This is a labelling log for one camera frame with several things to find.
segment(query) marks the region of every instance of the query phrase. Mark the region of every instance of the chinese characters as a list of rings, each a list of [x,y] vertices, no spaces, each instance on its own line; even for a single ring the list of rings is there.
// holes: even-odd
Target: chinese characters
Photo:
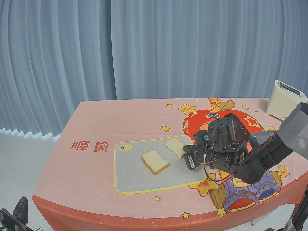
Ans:
[[[81,151],[86,151],[87,148],[89,147],[89,143],[90,141],[74,141],[71,149],[80,149]],[[102,151],[102,152],[108,152],[107,148],[108,148],[108,143],[107,142],[96,142],[95,148],[94,148],[94,152],[97,151]]]

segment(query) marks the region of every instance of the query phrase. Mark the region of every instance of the curtain fold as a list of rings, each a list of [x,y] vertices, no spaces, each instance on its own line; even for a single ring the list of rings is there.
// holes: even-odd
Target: curtain fold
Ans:
[[[111,0],[118,99],[308,93],[308,0]]]
[[[88,100],[308,94],[307,52],[308,0],[0,0],[0,129],[56,136]]]
[[[1,129],[56,136],[115,92],[110,0],[0,0]]]

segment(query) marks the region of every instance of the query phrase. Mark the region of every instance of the bread slice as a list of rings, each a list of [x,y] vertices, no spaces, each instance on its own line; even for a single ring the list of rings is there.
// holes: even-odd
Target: bread slice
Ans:
[[[167,168],[169,163],[163,159],[155,150],[150,150],[142,155],[142,161],[154,175]]]
[[[166,143],[167,146],[172,152],[179,156],[179,158],[183,158],[184,154],[186,153],[183,150],[184,144],[179,141],[177,138],[171,138]]]

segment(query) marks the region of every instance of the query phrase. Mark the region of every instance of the gray cutting board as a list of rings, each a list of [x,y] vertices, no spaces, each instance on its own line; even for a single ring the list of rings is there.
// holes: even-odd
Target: gray cutting board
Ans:
[[[192,144],[188,136],[176,136],[185,145]],[[169,138],[121,142],[115,146],[115,190],[121,194],[153,192],[188,186],[205,180],[203,167],[191,171],[184,158],[179,158],[164,143]],[[142,154],[154,149],[170,165],[154,175],[143,163]]]

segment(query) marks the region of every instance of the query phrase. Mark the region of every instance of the toaster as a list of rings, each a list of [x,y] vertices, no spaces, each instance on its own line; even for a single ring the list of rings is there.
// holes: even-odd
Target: toaster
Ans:
[[[303,92],[286,83],[275,80],[266,113],[284,121],[299,102],[308,102],[308,98],[306,98]]]

